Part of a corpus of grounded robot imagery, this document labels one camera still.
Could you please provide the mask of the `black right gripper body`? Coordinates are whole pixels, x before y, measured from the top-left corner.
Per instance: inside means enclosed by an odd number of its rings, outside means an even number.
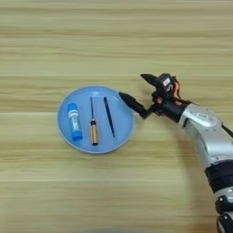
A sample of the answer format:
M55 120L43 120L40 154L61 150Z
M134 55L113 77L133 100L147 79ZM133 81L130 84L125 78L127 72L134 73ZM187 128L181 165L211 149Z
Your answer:
M160 96L157 92L152 94L152 101L153 104L147 110L148 115L154 113L158 116L165 116L176 123L179 121L181 115L190 104L190 101L173 96L165 98L164 96Z

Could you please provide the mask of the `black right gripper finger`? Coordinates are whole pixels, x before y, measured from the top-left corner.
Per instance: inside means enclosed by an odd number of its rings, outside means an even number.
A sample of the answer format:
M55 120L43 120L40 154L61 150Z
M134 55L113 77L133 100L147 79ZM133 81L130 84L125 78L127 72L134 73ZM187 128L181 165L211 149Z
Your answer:
M151 74L141 74L141 77L148 82L151 86L157 85L157 78Z
M122 100L126 103L126 105L137 112L142 118L148 117L148 111L144 108L143 105L141 105L135 98L133 98L131 95L119 92L120 97Z

